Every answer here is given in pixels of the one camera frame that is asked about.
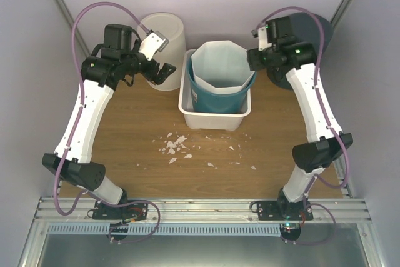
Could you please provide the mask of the white faceted bin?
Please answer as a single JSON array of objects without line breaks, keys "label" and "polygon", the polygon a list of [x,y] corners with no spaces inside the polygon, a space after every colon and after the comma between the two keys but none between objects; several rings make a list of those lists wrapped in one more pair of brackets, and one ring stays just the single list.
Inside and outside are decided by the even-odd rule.
[{"label": "white faceted bin", "polygon": [[247,51],[232,41],[204,43],[191,56],[194,82],[214,94],[234,94],[245,89],[255,77]]}]

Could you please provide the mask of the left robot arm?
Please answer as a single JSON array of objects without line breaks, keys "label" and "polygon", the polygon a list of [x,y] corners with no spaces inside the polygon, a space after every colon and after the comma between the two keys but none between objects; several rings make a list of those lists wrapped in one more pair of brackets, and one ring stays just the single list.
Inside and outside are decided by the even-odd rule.
[{"label": "left robot arm", "polygon": [[94,138],[103,113],[119,82],[142,74],[147,81],[162,84],[176,67],[154,59],[168,39],[150,31],[144,39],[132,40],[137,32],[130,26],[108,24],[104,41],[98,44],[79,68],[82,83],[62,140],[53,153],[46,153],[42,164],[61,181],[91,192],[107,202],[114,219],[127,216],[129,205],[122,200],[123,189],[106,176],[104,165],[91,160]]}]

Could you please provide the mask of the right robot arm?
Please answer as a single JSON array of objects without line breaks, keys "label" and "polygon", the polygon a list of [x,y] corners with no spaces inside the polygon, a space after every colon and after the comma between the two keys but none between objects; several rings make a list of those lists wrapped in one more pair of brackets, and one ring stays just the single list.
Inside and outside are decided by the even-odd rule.
[{"label": "right robot arm", "polygon": [[296,95],[306,125],[307,142],[293,147],[295,167],[276,201],[279,217],[290,220],[305,208],[303,199],[315,180],[352,145],[353,137],[342,131],[333,115],[314,46],[298,41],[291,19],[266,21],[254,36],[259,46],[247,51],[250,69],[280,72]]}]

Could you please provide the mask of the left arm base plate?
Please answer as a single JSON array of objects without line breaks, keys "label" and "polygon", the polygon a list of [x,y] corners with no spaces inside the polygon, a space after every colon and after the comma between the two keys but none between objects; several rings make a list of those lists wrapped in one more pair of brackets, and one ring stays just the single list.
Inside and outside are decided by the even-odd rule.
[{"label": "left arm base plate", "polygon": [[120,208],[106,205],[102,201],[95,202],[94,208],[87,212],[93,220],[115,220],[122,222],[142,221],[147,218],[148,204],[136,203]]}]

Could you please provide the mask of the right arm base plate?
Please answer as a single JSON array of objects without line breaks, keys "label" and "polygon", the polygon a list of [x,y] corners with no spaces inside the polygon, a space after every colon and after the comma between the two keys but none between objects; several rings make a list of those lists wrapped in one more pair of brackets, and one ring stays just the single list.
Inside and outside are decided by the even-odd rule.
[{"label": "right arm base plate", "polygon": [[304,208],[304,203],[287,203],[278,200],[259,200],[249,204],[252,213],[256,213],[260,221],[312,221],[313,213]]}]

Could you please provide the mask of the white cylindrical bin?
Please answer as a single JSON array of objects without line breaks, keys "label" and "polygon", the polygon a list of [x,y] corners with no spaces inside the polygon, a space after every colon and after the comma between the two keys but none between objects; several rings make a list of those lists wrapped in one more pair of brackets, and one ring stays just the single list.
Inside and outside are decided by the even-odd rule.
[{"label": "white cylindrical bin", "polygon": [[149,82],[149,85],[158,91],[173,91],[179,89],[183,59],[187,50],[182,20],[171,13],[154,13],[143,18],[141,23],[148,29],[161,33],[169,40],[167,46],[161,52],[157,52],[154,55],[154,59],[160,63],[159,67],[161,68],[164,63],[176,67],[175,72],[161,85],[155,85],[151,82]]}]

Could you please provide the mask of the dark grey round bin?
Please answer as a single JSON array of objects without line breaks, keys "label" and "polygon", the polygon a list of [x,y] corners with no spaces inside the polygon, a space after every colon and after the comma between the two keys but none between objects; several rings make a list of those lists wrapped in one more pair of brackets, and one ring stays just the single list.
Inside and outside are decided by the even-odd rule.
[{"label": "dark grey round bin", "polygon": [[[324,43],[322,49],[322,52],[324,53],[333,37],[334,30],[331,23],[327,19],[318,14],[316,14],[316,17],[321,23],[324,32]],[[296,37],[296,42],[311,43],[317,54],[321,43],[319,37],[319,28],[315,20],[308,14],[303,12],[292,13],[289,15],[289,18],[291,20],[293,33]],[[281,71],[267,70],[267,76],[271,80],[271,82],[277,87],[286,90],[292,90],[290,83],[287,81],[286,77],[282,74]]]}]

